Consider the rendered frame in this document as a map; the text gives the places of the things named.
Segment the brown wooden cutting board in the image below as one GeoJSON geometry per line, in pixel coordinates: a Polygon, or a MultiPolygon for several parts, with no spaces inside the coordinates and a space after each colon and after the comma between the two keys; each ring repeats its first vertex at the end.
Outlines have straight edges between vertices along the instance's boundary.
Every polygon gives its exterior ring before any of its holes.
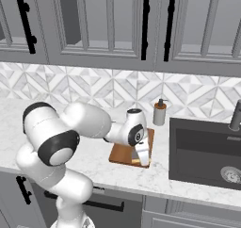
{"type": "MultiPolygon", "coordinates": [[[[154,130],[148,129],[148,145],[149,145],[149,161],[152,161],[152,151],[153,151],[153,138],[154,130]]],[[[122,165],[129,165],[135,167],[141,167],[140,159],[136,154],[134,147],[114,144],[112,151],[109,156],[109,161],[112,163],[118,163],[122,165]]],[[[145,166],[146,169],[150,167],[150,162],[145,166]]]]}

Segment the grey glass wall cupboard door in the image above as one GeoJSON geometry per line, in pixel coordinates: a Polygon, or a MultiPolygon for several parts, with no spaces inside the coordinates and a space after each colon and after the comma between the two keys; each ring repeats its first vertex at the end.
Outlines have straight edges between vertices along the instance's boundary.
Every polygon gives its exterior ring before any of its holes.
{"type": "Polygon", "coordinates": [[[0,61],[47,64],[48,55],[40,21],[37,0],[25,0],[32,34],[37,38],[36,54],[27,46],[17,0],[0,0],[0,61]]]}
{"type": "Polygon", "coordinates": [[[153,0],[146,60],[141,60],[143,0],[51,0],[51,4],[56,24],[50,47],[52,64],[153,69],[153,0]]]}
{"type": "Polygon", "coordinates": [[[165,62],[168,7],[159,0],[158,72],[241,77],[241,0],[175,0],[165,62]]]}

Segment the grey soap dispenser brown top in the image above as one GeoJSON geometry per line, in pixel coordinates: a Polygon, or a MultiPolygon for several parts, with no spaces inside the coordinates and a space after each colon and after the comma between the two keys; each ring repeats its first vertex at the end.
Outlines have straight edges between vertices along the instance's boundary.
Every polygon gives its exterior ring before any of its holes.
{"type": "Polygon", "coordinates": [[[165,123],[167,100],[160,98],[153,107],[153,124],[162,126],[165,123]]]}

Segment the silver sink drain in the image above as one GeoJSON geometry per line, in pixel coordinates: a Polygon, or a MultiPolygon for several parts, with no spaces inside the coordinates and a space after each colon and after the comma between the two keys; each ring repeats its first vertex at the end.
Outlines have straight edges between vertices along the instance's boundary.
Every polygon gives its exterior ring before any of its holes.
{"type": "Polygon", "coordinates": [[[220,175],[226,182],[241,184],[241,170],[235,167],[223,167],[220,170],[220,175]]]}

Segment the dark grey tap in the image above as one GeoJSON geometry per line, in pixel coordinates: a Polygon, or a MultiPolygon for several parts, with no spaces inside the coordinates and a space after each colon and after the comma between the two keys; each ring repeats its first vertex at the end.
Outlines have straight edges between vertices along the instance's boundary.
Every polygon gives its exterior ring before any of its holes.
{"type": "Polygon", "coordinates": [[[234,132],[237,132],[239,130],[240,123],[241,123],[241,99],[239,99],[236,103],[233,116],[229,124],[229,128],[234,132]]]}

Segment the black sink basin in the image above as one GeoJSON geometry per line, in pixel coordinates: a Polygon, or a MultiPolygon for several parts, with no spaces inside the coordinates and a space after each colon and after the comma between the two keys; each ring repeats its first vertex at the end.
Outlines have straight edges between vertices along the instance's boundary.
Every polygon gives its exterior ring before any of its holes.
{"type": "Polygon", "coordinates": [[[241,170],[241,126],[169,119],[169,180],[241,190],[221,177],[226,166],[241,170]]]}

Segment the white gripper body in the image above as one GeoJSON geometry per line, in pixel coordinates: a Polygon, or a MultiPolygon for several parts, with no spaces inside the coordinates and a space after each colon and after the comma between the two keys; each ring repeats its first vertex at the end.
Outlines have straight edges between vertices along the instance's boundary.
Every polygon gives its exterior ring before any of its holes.
{"type": "Polygon", "coordinates": [[[150,164],[150,146],[148,140],[145,138],[135,146],[138,159],[141,166],[148,166],[150,164]]]}

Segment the dark grey dishwasher front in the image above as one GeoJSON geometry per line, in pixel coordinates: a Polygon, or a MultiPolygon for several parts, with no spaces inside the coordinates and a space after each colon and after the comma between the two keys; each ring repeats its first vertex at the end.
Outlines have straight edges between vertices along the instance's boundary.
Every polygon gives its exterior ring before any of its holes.
{"type": "MultiPolygon", "coordinates": [[[[56,200],[46,198],[45,191],[37,184],[31,184],[47,227],[57,219],[56,200]]],[[[124,202],[123,212],[92,207],[83,204],[95,228],[141,228],[142,196],[118,190],[95,187],[89,201],[120,205],[124,202]]]]}

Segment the grey panelled base cupboard door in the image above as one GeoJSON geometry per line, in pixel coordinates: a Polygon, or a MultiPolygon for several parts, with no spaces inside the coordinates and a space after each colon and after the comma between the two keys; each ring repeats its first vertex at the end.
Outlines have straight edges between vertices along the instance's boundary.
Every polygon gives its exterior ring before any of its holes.
{"type": "Polygon", "coordinates": [[[241,228],[241,211],[145,196],[141,228],[241,228]]]}

